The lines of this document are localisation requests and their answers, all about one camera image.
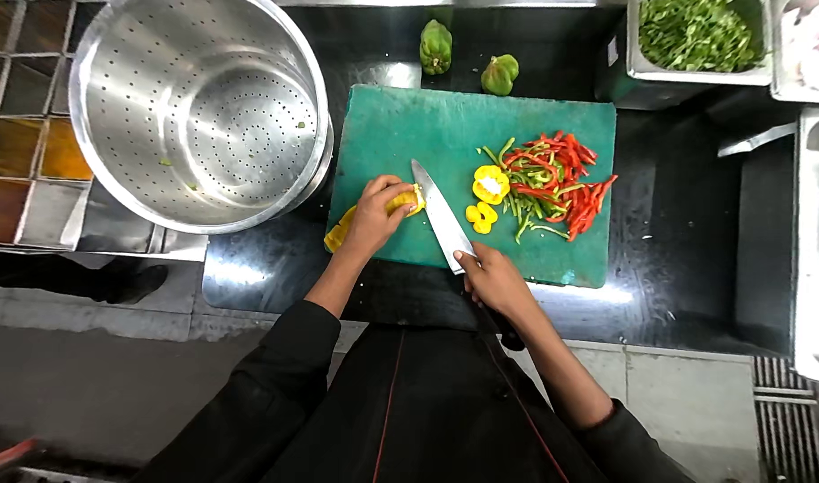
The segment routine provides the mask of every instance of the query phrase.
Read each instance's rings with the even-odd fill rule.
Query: person
[[[103,268],[91,269],[57,254],[0,252],[0,287],[41,289],[94,302],[132,304],[158,290],[168,267],[139,270],[141,260],[118,256]]]
[[[503,254],[455,253],[476,302],[505,315],[553,409],[495,335],[370,324],[327,390],[339,317],[368,259],[413,207],[382,175],[304,300],[136,483],[276,481],[691,481],[570,352]]]

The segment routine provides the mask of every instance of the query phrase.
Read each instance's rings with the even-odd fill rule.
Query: perforated metal pot
[[[79,44],[70,109],[108,191],[188,233],[286,212],[331,159],[317,60],[267,0],[114,0]]]

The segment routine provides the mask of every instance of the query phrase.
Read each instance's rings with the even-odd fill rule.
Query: tiled floor
[[[79,256],[89,267],[106,260]],[[200,274],[172,263],[168,282],[130,307],[0,289],[0,424],[74,455],[142,464],[275,321],[206,305]],[[337,364],[365,326],[342,324]],[[697,481],[759,481],[748,357],[569,344]],[[539,383],[531,358],[515,358]]]

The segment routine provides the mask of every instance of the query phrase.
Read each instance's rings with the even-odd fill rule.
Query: black chef jacket
[[[490,335],[372,324],[327,391],[340,329],[297,302],[134,481],[691,481],[620,401],[568,429]]]

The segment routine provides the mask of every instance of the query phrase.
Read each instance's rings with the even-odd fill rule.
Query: yellow bell pepper
[[[508,177],[494,164],[486,164],[475,170],[472,192],[484,203],[499,204],[511,191]]]
[[[424,201],[424,197],[422,196],[421,189],[417,184],[413,185],[413,187],[415,188],[413,191],[402,192],[385,204],[385,212],[388,213],[389,216],[394,213],[396,209],[400,208],[406,203],[415,204],[415,210],[407,213],[407,218],[415,215],[416,213],[420,212],[422,208],[424,208],[426,203]],[[350,229],[350,224],[353,223],[355,208],[355,204],[351,206],[351,208],[344,213],[344,216],[341,216],[341,219],[338,221],[338,225],[333,226],[323,239],[323,243],[333,254],[339,247],[341,247],[341,244],[344,243],[344,237],[347,236],[347,230]]]
[[[478,202],[478,204],[470,204],[466,207],[466,221],[472,224],[472,229],[482,235],[490,233],[490,228],[493,227],[493,224],[496,223],[498,219],[499,215],[496,213],[496,210],[483,201]]]

